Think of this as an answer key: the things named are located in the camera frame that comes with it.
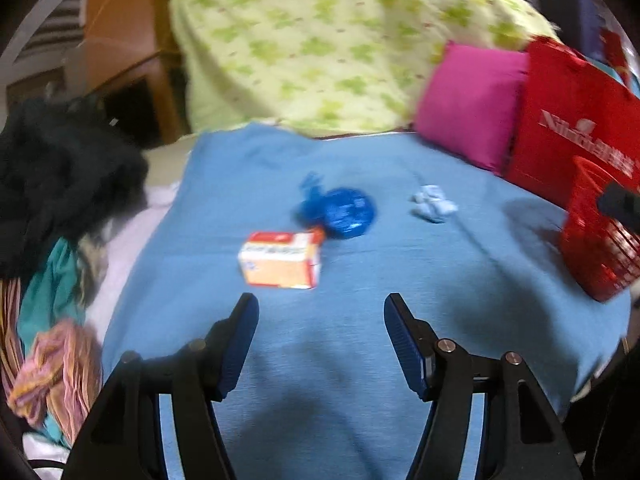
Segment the red mesh plastic basket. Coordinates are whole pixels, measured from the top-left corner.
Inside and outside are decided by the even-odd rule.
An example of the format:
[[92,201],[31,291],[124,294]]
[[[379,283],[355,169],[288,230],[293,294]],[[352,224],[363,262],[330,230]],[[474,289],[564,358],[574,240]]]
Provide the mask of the red mesh plastic basket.
[[605,302],[638,280],[639,234],[598,211],[597,199],[606,186],[620,182],[585,157],[576,156],[574,164],[576,174],[560,235],[560,253],[585,293]]

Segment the blue plastic bag trash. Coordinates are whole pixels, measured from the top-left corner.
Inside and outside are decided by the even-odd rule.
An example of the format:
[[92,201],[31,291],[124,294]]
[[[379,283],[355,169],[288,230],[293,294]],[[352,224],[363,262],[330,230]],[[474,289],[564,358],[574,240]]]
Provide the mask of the blue plastic bag trash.
[[328,237],[348,240],[363,235],[376,218],[372,198],[358,188],[326,191],[318,174],[308,174],[300,185],[303,199],[296,218],[306,228],[319,228]]

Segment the green clover quilt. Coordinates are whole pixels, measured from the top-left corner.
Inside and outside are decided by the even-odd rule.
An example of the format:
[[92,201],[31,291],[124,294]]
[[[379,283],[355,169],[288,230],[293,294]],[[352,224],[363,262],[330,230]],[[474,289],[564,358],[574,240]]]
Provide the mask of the green clover quilt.
[[553,27],[524,0],[170,0],[193,132],[393,131],[450,42],[519,51]]

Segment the navy tote bag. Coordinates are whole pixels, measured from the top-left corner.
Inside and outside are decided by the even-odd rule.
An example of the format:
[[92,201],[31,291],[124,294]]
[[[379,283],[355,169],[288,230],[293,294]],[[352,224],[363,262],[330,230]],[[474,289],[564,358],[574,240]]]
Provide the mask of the navy tote bag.
[[596,0],[538,0],[539,12],[555,26],[563,44],[604,61],[603,27]]

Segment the teal garment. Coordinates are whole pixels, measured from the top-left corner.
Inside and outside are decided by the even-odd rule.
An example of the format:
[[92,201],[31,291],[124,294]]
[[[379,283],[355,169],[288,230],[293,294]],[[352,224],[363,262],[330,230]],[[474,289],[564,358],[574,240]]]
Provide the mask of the teal garment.
[[60,238],[22,298],[17,333],[26,354],[39,333],[47,332],[64,318],[78,324],[85,322],[85,312],[76,299],[77,283],[77,252],[70,242]]

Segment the black clothing pile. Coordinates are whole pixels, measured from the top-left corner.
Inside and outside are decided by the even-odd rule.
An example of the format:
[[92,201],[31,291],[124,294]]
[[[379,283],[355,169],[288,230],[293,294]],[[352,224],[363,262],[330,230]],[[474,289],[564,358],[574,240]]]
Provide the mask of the black clothing pile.
[[85,100],[28,99],[1,133],[1,276],[28,280],[70,242],[142,204],[149,165]]

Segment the red Nilrich paper bag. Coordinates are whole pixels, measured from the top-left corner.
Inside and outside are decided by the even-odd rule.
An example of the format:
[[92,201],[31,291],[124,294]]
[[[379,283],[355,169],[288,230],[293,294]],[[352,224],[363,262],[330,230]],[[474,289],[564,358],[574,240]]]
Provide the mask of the red Nilrich paper bag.
[[574,158],[594,162],[620,184],[639,187],[639,99],[573,50],[538,37],[504,177],[565,207]]

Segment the orange white medicine box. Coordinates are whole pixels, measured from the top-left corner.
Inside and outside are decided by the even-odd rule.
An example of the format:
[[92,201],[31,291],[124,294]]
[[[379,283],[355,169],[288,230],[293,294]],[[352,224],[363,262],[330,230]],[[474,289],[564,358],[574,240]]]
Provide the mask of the orange white medicine box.
[[238,253],[249,285],[313,289],[320,281],[322,229],[250,234]]

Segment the pink striped garment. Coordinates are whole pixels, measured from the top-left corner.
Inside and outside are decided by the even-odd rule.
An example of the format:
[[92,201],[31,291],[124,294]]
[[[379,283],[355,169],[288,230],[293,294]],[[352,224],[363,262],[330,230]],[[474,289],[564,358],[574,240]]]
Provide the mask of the pink striped garment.
[[29,354],[17,333],[19,280],[1,283],[1,385],[10,411],[70,446],[98,396],[102,370],[94,331],[70,318],[36,336]]

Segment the blue towel blanket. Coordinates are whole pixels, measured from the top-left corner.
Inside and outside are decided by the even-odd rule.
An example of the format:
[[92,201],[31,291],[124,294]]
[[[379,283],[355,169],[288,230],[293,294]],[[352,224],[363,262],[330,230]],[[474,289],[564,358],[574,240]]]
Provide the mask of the blue towel blanket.
[[[247,284],[238,253],[257,231],[295,232],[300,185],[358,188],[363,236],[327,240],[319,284],[258,287],[260,319],[238,386],[215,408],[241,479],[401,479],[428,414],[383,321],[387,295],[469,352],[518,352],[558,412],[613,354],[627,294],[600,304],[556,248],[564,212],[413,134],[318,141],[264,126],[201,136],[168,214],[134,265],[103,344],[167,356],[229,315]],[[438,185],[458,212],[412,213]]]

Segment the magenta pillow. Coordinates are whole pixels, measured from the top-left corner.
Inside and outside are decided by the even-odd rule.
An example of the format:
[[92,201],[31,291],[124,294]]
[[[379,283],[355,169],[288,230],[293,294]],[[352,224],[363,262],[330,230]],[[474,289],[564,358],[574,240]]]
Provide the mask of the magenta pillow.
[[416,107],[414,130],[426,142],[501,174],[528,66],[525,52],[450,42]]

